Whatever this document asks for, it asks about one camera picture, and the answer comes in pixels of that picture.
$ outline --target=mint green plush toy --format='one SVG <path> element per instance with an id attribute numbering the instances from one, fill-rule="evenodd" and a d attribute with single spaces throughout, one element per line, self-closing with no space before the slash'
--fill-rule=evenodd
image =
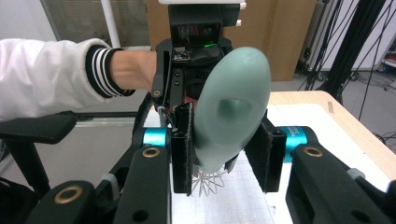
<path id="1" fill-rule="evenodd" d="M 213 69 L 199 98 L 194 142 L 207 174 L 236 156 L 259 127 L 268 105 L 271 73 L 259 50 L 240 48 Z"/>

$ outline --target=white jacket sleeve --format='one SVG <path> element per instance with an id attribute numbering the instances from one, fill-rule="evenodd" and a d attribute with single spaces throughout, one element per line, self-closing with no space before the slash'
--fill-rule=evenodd
<path id="1" fill-rule="evenodd" d="M 89 51 L 96 60 L 87 59 Z M 105 61 L 109 62 L 105 58 L 110 51 L 99 39 L 78 44 L 1 40 L 0 121 L 41 117 L 99 105 L 112 96 L 128 95 L 119 94 L 120 89 L 114 83 L 108 84 L 112 82 L 107 80 L 108 67 L 102 68 Z"/>

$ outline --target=metal wire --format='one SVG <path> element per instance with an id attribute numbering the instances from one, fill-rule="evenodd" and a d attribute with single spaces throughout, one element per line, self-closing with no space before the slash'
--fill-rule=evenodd
<path id="1" fill-rule="evenodd" d="M 217 171 L 213 174 L 206 174 L 202 171 L 199 171 L 198 176 L 194 177 L 192 180 L 192 192 L 198 190 L 199 197 L 201 197 L 202 193 L 204 193 L 206 196 L 209 196 L 210 192 L 217 194 L 218 187 L 224 187 L 222 175 L 225 173 L 226 171 Z"/>

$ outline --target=black and white striped cuff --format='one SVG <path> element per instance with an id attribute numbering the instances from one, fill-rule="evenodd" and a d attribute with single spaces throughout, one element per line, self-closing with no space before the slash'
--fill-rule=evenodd
<path id="1" fill-rule="evenodd" d="M 117 50 L 122 49 L 106 49 L 104 46 L 95 45 L 90 47 L 85 60 L 91 86 L 105 98 L 134 94 L 134 90 L 123 90 L 111 79 L 110 60 Z"/>

